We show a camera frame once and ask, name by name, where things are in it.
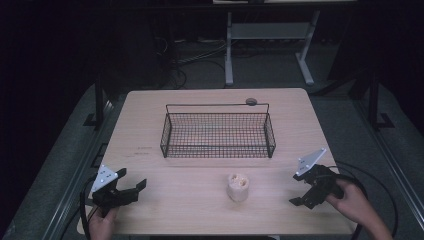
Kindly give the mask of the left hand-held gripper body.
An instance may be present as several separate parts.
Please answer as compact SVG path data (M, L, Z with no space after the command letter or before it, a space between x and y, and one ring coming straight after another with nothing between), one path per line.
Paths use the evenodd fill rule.
M103 215L112 208L129 205L138 200L139 192L135 188L118 190L115 171L101 165L91 188L93 203L102 209Z

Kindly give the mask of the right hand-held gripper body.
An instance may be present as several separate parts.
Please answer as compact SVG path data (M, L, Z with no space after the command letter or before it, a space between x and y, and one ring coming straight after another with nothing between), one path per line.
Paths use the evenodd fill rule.
M322 204L330 194L333 194L339 199L344 196L343 191L336 184L337 174L328 167L318 163L326 152L327 150L325 148L321 148L298 159L298 168L295 174L302 175L307 173L306 183L311 186L301 197L305 201L302 206L306 206L309 209Z

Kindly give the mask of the person's left hand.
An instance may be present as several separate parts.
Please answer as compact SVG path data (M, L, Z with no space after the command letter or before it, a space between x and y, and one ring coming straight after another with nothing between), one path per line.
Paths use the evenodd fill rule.
M100 210L93 210L90 212L88 226L91 240L112 239L118 211L118 208L113 208L107 213L105 217L102 216Z

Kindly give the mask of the person's right hand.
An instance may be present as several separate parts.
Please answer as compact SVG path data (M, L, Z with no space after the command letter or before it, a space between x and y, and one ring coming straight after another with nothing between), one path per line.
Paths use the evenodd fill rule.
M326 201L346 218L365 225L372 207L362 190L355 184L341 179L338 179L336 184L341 188L344 196L339 199L330 194L326 197Z

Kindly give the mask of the aluminium frame rail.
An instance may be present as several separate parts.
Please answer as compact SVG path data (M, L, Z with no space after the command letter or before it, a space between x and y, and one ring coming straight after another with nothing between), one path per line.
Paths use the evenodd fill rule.
M401 169L400 165L397 162L392 150L389 148L389 145L386 142L386 139L383 137L381 132L381 125L378 123L374 126L371 121L366 116L366 109L360 101L354 101L353 105L358 112L359 116L363 120L367 131L374 140L377 148L380 153L383 155L388 171L393 176L395 183L398 186L400 193L402 194L404 200L406 201L410 211L415 217L417 223L419 224L421 230L424 232L424 203L419 199L419 196L415 192L413 186L407 179L406 174Z
M102 150L106 143L103 123L96 125L97 117L92 111L83 114L82 123L69 123L65 126L65 137L60 140L61 155L54 171L61 185L58 203L42 235L42 240L60 240L66 232L73 214L79 212L80 192L85 182L92 176L100 164Z

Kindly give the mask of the black metal post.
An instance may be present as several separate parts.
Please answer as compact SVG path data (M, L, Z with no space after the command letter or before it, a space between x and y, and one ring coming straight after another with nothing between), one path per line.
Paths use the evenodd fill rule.
M393 128L394 124L386 113L378 112L379 79L375 70L371 71L368 97L368 122L375 131L382 128Z
M103 73L104 69L101 69L96 75L94 82L95 112L88 114L84 121L84 126L92 126L95 130L99 130L104 121Z

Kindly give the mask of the grey metal desk frame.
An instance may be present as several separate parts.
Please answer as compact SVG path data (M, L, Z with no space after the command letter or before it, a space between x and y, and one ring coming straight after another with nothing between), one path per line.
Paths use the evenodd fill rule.
M226 55L224 57L225 84L227 86L234 84L232 64L232 43L234 40L303 40L303 48L295 54L295 57L305 83L312 86L314 79L308 68L306 57L319 16L320 12L315 11L309 22L234 23L232 13L229 12L227 14Z

